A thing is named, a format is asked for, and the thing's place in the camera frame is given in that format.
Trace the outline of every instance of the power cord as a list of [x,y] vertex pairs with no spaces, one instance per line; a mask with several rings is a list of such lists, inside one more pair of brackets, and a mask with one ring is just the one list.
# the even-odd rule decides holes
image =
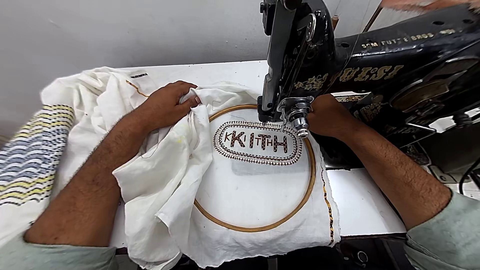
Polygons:
[[465,182],[465,179],[467,176],[470,175],[470,173],[480,164],[480,157],[477,159],[476,162],[473,163],[472,166],[463,174],[462,179],[460,179],[460,182],[458,183],[458,191],[460,194],[463,194],[463,183]]

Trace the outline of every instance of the hairy forearm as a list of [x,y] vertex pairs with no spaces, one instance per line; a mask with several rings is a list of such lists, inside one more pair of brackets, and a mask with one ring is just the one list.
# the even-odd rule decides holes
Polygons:
[[113,170],[133,158],[148,130],[135,111],[120,120],[26,232],[27,242],[108,246],[120,188]]
[[353,124],[344,141],[359,157],[380,189],[410,229],[437,213],[449,202],[450,190],[373,129]]

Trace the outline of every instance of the person's left hand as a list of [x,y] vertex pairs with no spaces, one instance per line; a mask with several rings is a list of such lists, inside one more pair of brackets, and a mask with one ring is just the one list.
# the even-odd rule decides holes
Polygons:
[[167,84],[152,93],[142,105],[132,111],[132,114],[147,132],[174,125],[190,112],[190,108],[200,104],[197,96],[179,104],[180,98],[186,95],[190,88],[197,86],[184,81]]

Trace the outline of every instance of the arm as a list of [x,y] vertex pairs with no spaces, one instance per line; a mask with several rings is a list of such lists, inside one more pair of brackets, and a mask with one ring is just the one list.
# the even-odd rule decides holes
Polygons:
[[197,106],[195,97],[179,105],[190,87],[196,86],[182,81],[168,84],[125,115],[25,233],[25,241],[108,246],[120,199],[112,172],[137,154],[151,131],[175,124]]
[[400,213],[407,229],[438,214],[451,191],[376,131],[355,119],[332,95],[317,97],[310,130],[345,142]]

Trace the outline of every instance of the person's right hand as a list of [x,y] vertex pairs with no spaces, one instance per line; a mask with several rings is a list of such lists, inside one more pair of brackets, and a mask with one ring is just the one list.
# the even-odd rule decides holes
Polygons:
[[180,98],[186,95],[190,88],[197,86],[184,81],[167,84],[152,93],[142,105],[131,112],[131,115],[147,132],[174,125],[190,112],[190,108],[200,104],[197,96],[179,104]]
[[323,136],[344,140],[365,125],[330,94],[318,96],[308,114],[310,131]]

